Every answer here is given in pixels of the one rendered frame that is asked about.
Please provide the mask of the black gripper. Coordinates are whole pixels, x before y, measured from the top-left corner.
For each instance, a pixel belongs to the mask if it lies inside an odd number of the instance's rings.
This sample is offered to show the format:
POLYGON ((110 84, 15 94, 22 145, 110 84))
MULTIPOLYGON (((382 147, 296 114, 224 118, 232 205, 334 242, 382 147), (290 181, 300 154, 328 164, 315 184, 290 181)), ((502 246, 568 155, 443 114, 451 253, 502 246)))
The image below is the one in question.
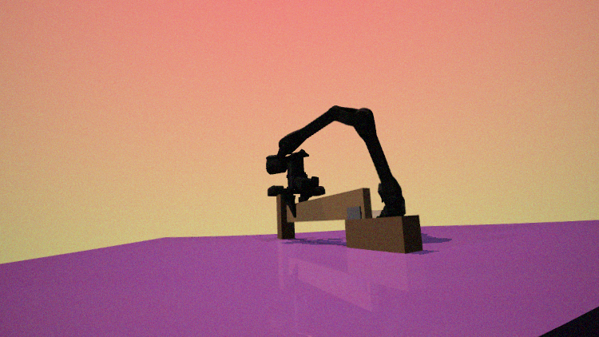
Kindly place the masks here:
POLYGON ((300 197, 298 197, 298 200, 299 200, 299 202, 304 202, 304 201, 307 201, 310 197, 321 196, 326 193, 325 193, 325 188, 323 186, 314 187, 313 191, 308 190, 308 189, 301 190, 301 189, 298 189, 297 187, 292 188, 292 178, 294 176, 294 173, 298 173, 298 176, 303 176, 304 174, 306 174, 306 172, 300 168, 288 170, 288 174, 286 175, 286 177, 288 179, 287 188, 284 188, 283 185, 273 185, 272 187, 270 187, 268 189, 268 196, 277 196, 278 194, 283 194, 282 199, 284 199, 286 201, 288 207, 291 210, 293 217, 296 218, 296 204, 295 204, 296 195, 293 195, 293 194, 300 194, 300 197))

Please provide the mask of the long brown wooden rail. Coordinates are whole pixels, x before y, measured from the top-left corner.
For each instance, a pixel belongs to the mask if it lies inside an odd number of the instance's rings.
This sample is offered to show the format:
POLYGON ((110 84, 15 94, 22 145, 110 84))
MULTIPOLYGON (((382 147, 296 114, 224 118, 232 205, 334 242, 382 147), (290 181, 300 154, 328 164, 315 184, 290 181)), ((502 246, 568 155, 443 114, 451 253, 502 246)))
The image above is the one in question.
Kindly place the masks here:
POLYGON ((296 218, 293 217, 287 205, 287 222, 347 220, 347 208, 355 206, 361 206, 362 219, 372 218, 369 188, 359 188, 296 203, 296 218))

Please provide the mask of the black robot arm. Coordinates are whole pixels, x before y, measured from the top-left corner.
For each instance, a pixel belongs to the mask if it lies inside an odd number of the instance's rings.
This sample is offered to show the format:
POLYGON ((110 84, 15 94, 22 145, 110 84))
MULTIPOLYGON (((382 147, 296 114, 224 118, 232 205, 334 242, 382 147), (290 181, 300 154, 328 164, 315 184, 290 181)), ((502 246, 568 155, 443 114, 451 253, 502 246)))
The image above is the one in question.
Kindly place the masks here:
MULTIPOLYGON (((391 175, 391 169, 377 138, 374 114, 367 108, 356 109, 333 105, 326 113, 317 117, 302 129, 289 133, 280 139, 277 155, 266 157, 266 170, 268 174, 283 173, 290 169, 304 170, 303 158, 309 157, 309 154, 303 149, 297 153, 293 152, 306 139, 334 121, 354 127, 355 131, 366 143, 381 182, 378 184, 378 193, 385 204, 380 216, 376 218, 405 216, 406 205, 402 196, 401 186, 391 175), (289 154, 291 155, 286 157, 289 154)), ((307 174, 298 176, 298 173, 294 173, 292 188, 297 187, 301 190, 308 189, 313 191, 313 188, 318 186, 319 178, 317 176, 307 178, 307 174)))

